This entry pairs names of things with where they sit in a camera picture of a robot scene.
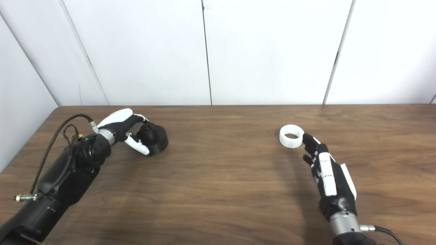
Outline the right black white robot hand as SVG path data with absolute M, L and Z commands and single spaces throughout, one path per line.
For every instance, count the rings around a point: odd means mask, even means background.
M 339 164 L 329 152 L 326 144 L 321 143 L 308 133 L 304 133 L 302 142 L 307 154 L 303 160 L 310 166 L 313 179 L 320 194 L 319 208 L 326 220 L 338 212 L 357 215 L 357 191 L 351 179 L 347 165 Z

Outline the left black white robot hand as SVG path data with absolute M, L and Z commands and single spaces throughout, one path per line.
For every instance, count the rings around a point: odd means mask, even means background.
M 132 149 L 143 155 L 149 156 L 151 151 L 142 143 L 140 138 L 130 132 L 132 127 L 138 123 L 149 123 L 150 121 L 141 114 L 135 114 L 132 109 L 125 108 L 111 113 L 98 124 L 99 134 L 107 136 L 111 133 L 108 141 L 111 145 L 118 142 L 125 142 Z

